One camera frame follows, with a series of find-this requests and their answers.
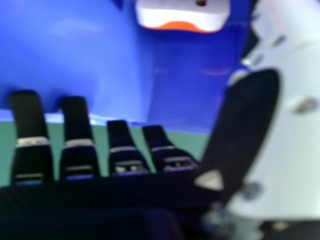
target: white and orange object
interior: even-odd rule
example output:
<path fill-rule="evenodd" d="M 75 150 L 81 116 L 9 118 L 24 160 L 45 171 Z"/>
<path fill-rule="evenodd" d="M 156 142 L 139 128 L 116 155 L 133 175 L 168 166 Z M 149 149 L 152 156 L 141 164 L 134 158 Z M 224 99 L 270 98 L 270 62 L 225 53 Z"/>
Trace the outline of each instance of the white and orange object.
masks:
<path fill-rule="evenodd" d="M 230 15 L 230 0 L 137 0 L 138 23 L 155 30 L 213 33 Z"/>

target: green surface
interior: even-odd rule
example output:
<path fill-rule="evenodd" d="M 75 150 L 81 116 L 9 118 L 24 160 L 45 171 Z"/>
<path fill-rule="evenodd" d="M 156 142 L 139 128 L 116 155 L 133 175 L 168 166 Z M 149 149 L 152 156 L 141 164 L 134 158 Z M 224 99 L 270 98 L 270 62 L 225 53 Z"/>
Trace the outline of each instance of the green surface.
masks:
<path fill-rule="evenodd" d="M 58 166 L 60 153 L 64 146 L 63 125 L 62 124 L 49 124 L 48 125 L 50 139 L 52 142 L 52 151 L 55 164 L 55 178 L 58 178 Z M 93 128 L 94 139 L 96 142 L 96 149 L 98 152 L 100 170 L 103 176 L 107 176 L 107 157 L 108 157 L 108 142 L 107 131 L 105 127 L 94 126 Z M 137 144 L 137 147 L 142 151 L 143 155 L 150 161 L 150 155 L 145 145 L 143 134 L 139 128 L 131 128 L 131 134 Z M 208 136 L 168 132 L 168 137 L 174 144 L 181 149 L 189 151 L 196 159 L 200 159 L 206 147 Z M 9 175 L 11 168 L 11 161 L 16 144 L 16 130 L 11 122 L 0 122 L 0 186 L 6 186 L 9 183 Z"/>

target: orange stripe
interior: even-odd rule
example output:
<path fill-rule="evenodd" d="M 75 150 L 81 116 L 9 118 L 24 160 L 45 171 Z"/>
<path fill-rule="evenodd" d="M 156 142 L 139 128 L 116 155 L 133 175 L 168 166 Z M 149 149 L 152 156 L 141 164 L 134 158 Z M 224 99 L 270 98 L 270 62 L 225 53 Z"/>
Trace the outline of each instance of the orange stripe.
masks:
<path fill-rule="evenodd" d="M 186 21 L 171 21 L 168 22 L 162 26 L 157 27 L 148 27 L 148 29 L 155 29 L 155 30 L 183 30 L 183 31 L 189 31 L 189 32 L 196 32 L 196 33 L 214 33 L 216 31 L 206 31 L 198 28 L 193 23 L 186 22 Z"/>

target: white plastic object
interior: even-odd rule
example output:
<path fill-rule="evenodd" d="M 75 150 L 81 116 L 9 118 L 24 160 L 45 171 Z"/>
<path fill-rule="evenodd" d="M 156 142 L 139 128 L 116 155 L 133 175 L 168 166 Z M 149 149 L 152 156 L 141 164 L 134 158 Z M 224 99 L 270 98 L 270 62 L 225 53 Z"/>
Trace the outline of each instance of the white plastic object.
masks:
<path fill-rule="evenodd" d="M 231 11 L 230 0 L 137 0 L 135 9 L 145 28 L 200 33 L 222 29 Z"/>
<path fill-rule="evenodd" d="M 320 2 L 261 0 L 255 11 L 260 17 L 252 26 L 260 41 L 248 58 L 263 59 L 250 70 L 275 69 L 280 91 L 267 136 L 244 179 L 245 185 L 259 184 L 261 191 L 252 199 L 238 192 L 227 208 L 264 221 L 318 220 L 320 110 L 295 111 L 292 101 L 320 100 Z M 286 39 L 270 44 L 274 36 Z"/>

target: blue surface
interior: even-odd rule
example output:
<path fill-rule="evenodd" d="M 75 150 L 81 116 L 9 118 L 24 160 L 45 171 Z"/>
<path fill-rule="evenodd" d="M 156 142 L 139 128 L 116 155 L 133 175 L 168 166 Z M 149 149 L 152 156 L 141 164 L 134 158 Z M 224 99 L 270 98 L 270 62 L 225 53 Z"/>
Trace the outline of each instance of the blue surface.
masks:
<path fill-rule="evenodd" d="M 209 133 L 239 67 L 249 0 L 231 0 L 225 28 L 213 34 L 141 28 L 134 3 L 0 1 L 0 120 L 12 120 L 10 93 L 32 89 L 47 113 L 61 97 L 81 95 L 93 124 L 126 119 Z"/>

